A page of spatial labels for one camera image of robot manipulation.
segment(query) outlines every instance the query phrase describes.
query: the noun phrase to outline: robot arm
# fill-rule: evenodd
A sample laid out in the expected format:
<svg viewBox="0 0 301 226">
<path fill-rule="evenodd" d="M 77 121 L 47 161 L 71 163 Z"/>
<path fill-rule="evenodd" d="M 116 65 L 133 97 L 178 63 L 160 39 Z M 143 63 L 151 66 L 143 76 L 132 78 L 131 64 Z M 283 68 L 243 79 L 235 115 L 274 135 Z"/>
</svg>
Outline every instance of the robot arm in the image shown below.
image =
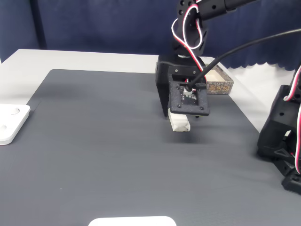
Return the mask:
<svg viewBox="0 0 301 226">
<path fill-rule="evenodd" d="M 201 0 L 197 1 L 199 15 L 203 21 L 226 14 L 256 0 Z"/>
</svg>

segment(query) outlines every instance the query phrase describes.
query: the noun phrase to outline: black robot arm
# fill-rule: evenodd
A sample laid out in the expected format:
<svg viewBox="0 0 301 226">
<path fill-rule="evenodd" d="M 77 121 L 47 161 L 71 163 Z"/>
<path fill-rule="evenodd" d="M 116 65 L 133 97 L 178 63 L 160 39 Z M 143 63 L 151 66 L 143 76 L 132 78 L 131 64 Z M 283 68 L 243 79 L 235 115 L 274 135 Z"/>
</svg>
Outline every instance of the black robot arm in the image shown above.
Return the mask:
<svg viewBox="0 0 301 226">
<path fill-rule="evenodd" d="M 203 21 L 226 14 L 255 0 L 201 0 L 197 1 Z"/>
<path fill-rule="evenodd" d="M 256 0 L 180 0 L 177 5 L 177 23 L 178 29 L 175 32 L 178 37 L 183 38 L 183 29 L 181 24 L 185 17 L 185 12 L 192 4 L 197 4 L 199 12 L 195 10 L 191 11 L 187 21 L 185 22 L 185 31 L 187 42 L 194 46 L 199 43 L 200 36 L 195 27 L 195 21 L 198 18 L 202 29 L 202 43 L 199 48 L 194 49 L 193 52 L 196 56 L 203 54 L 206 38 L 207 38 L 207 27 L 204 21 L 227 14 L 228 12 L 235 11 L 236 8 L 243 6 L 247 3 L 254 2 Z M 179 44 L 177 41 L 174 42 L 173 48 L 176 54 L 182 56 L 189 56 L 187 50 Z"/>
</svg>

